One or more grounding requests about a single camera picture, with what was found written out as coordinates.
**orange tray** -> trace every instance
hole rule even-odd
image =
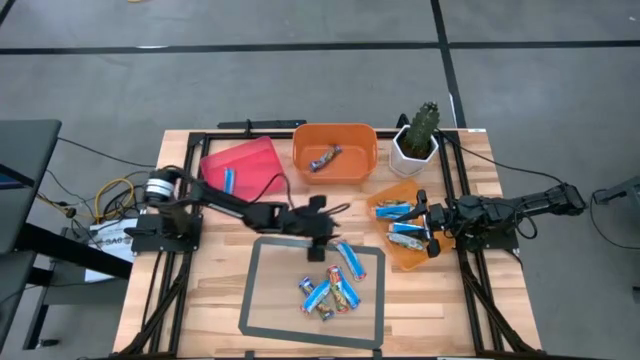
[[[320,171],[311,172],[311,161],[320,159],[333,144],[342,153]],[[377,162],[376,132],[369,125],[305,124],[293,133],[293,164],[308,184],[360,184]]]
[[[415,206],[418,190],[418,184],[416,184],[415,181],[409,179],[401,182],[398,185],[383,190],[367,199],[367,209],[369,212],[369,216],[376,223],[376,230],[378,230],[378,233],[380,233],[380,236],[382,236],[385,243],[387,244],[389,252],[391,252],[391,256],[393,257],[396,264],[400,267],[400,269],[404,271],[414,269],[416,266],[429,260],[429,257],[427,256],[426,252],[409,250],[405,247],[389,241],[389,239],[387,238],[387,233],[389,232],[389,225],[393,221],[390,219],[377,219],[375,214],[375,207],[378,202],[384,200],[403,200]],[[422,226],[422,217],[413,220],[411,223],[414,225]],[[440,242],[441,253],[450,251],[455,245],[453,239],[445,237],[442,231],[436,232],[435,237]]]

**plant pot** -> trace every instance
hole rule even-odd
[[[411,125],[405,125],[398,131],[398,135],[391,142],[391,155],[389,156],[389,167],[396,175],[406,178],[414,176],[424,170],[433,155],[438,151],[438,142],[431,135],[431,152],[426,159],[414,159],[406,156],[400,149],[399,141],[404,138],[405,133]]]

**rectangular outline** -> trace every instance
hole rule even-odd
[[[306,248],[309,242],[270,236],[261,236],[255,241],[253,250],[251,251],[251,260],[249,262],[247,282],[245,284],[244,295],[242,297],[242,307],[240,310],[240,319],[238,321],[238,328],[240,329],[240,332],[242,332],[242,335],[367,350],[377,349],[382,345],[384,341],[385,254],[380,248],[370,246],[352,245],[352,248],[356,253],[377,256],[376,311],[373,340],[347,338],[342,336],[318,335],[298,331],[276,330],[248,326],[247,323],[249,320],[249,306],[251,304],[251,299],[253,296],[253,286],[255,283],[256,272],[258,270],[260,248],[264,244]],[[333,245],[328,245],[327,250],[336,252],[338,251],[338,249],[336,249],[336,247]]]

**potted cactus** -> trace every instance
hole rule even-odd
[[[433,132],[440,123],[438,105],[433,102],[420,107],[411,125],[405,125],[393,138],[389,167],[401,177],[421,172],[438,150]]]

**white paper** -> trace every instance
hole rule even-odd
[[[95,249],[96,244],[98,244],[102,251],[106,252],[107,254],[119,257],[122,260],[132,263],[133,253],[131,252],[131,242],[133,241],[133,239],[131,238],[131,236],[124,233],[124,229],[128,227],[135,227],[138,223],[138,219],[126,219],[120,221],[115,225],[111,225],[116,222],[118,221],[105,221],[100,225],[90,226],[89,230],[98,230],[98,234],[93,236],[95,242],[91,241],[89,243],[89,246]],[[111,275],[106,275],[97,271],[87,269],[84,275],[84,281],[96,282],[110,279],[112,277],[113,276]]]

